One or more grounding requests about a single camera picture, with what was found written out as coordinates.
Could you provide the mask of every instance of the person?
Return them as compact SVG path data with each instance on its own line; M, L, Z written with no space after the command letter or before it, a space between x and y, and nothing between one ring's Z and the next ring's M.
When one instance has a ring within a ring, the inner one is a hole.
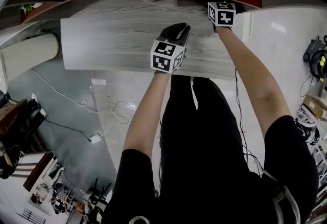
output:
M258 119L265 173L260 177L249 170L237 121L220 89L208 78L194 78L196 110L190 77L172 75L156 197L151 154L170 77L156 72L129 126L102 223L281 223L281 214L284 223L306 221L315 204L318 173L283 93L231 29L217 27L217 33ZM282 199L286 190L294 200Z

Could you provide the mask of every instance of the white floor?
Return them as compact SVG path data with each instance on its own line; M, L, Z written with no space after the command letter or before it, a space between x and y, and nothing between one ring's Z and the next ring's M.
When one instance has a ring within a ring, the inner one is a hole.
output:
M253 13L253 30L247 45L266 65L279 83L292 114L295 114L302 103L299 90L309 72L303 64L302 56L311 39L317 35L327 34L327 10L322 9L272 9ZM138 72L92 72L92 84L98 110L108 110L109 101L117 103L125 101L130 105L139 105L152 74ZM236 104L235 80L213 80L224 93L231 110L237 120L240 111ZM304 85L302 94L309 88ZM163 109L169 96L167 87ZM258 157L263 164L265 147L259 124L254 115L244 85L239 79L240 101L243 113L243 127L249 150ZM106 113L100 114L103 129L112 123L112 116ZM123 149L124 139L128 129L127 125L113 122L105 140L115 168L118 169L120 156ZM160 148L158 144L158 132L152 154L153 174L155 187L158 188L158 165ZM252 159L249 159L249 168L256 171Z

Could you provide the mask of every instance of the black t-shirt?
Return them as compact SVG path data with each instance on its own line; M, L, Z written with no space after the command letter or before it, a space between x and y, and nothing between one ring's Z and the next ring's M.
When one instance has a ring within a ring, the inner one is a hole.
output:
M129 223L136 216L151 224L277 223L272 202L275 183L235 161L229 147L213 143L208 143L206 150L199 150L196 143L194 149L180 150L170 164L170 173L164 176L158 198L150 158L137 150L125 150L102 224ZM318 173L291 116L283 116L269 127L265 148L264 169L289 188L304 223L315 204ZM287 199L279 204L284 223L294 223Z

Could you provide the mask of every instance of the black sleeve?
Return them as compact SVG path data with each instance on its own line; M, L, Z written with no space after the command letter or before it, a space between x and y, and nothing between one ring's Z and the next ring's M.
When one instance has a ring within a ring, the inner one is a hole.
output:
M283 116L269 127L265 136L265 148L264 169L280 184L288 187L299 207L301 223L304 223L315 205L318 172L307 144L291 116Z
M136 216L151 219L155 202L150 158L135 149L122 153L112 198L101 224L129 223Z

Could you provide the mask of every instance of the black pants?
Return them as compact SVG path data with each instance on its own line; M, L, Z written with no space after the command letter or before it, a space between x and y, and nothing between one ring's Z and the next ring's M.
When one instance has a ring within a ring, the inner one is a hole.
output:
M221 90L210 79L198 77L193 80L193 90L197 110L191 78L172 75L161 125L162 182L166 175L176 173L174 169L180 172L190 161L193 163L199 150L202 161L206 158L212 161L213 157L218 161L219 155L229 149L233 160L248 170L236 118Z

